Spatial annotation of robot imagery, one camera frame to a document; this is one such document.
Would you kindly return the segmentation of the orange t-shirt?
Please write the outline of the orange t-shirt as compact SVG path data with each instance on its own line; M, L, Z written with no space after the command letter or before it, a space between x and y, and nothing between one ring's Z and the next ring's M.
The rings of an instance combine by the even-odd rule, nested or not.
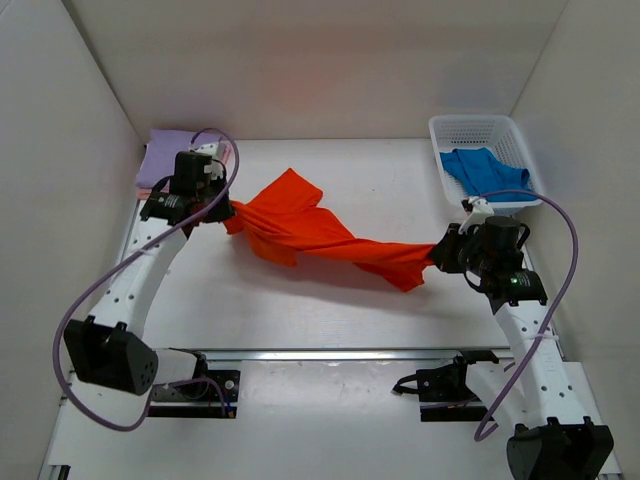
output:
M323 191L289 168L251 201L233 200L235 215L224 222L229 235L246 235L253 253L295 267L299 253L355 265L402 292L424 283L434 264L433 243L380 242L354 236L320 205Z

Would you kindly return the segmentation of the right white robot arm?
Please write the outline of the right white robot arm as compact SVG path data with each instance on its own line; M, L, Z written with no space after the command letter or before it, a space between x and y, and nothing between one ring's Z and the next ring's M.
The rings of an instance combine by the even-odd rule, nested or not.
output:
M509 343L515 364L477 360L453 370L449 391L475 396L487 412L474 438L510 429L507 463L515 479L595 479L612 453L608 426L596 423L567 374L550 327L556 303L538 274L524 265L525 224L489 216L469 226L452 223L430 252L434 265L461 274L484 295Z

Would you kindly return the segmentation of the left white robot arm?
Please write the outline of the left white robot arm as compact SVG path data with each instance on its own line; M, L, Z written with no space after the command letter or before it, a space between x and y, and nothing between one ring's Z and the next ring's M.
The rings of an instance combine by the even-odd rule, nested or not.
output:
M57 347L67 350L77 378L134 395L171 383L188 398L208 389L209 373L191 352L153 349L143 340L159 287L191 231L221 223L234 210L221 145L180 151L174 172L159 180L141 205L125 260L83 320L67 320Z

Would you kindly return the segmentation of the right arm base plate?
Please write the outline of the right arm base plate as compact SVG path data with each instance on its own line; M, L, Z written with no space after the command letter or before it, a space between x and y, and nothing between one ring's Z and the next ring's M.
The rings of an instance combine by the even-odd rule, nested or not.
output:
M500 360L491 350L462 350L442 366L400 378L392 393L417 396L421 422L479 421L487 409L466 385L469 367L476 363L499 365Z

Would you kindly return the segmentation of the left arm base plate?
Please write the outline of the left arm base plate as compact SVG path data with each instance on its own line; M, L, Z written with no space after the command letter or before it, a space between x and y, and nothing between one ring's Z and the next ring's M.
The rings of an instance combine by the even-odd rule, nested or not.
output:
M241 387L238 362L218 363L204 353L196 354L190 384L158 388L153 392L150 418L225 419L237 417Z

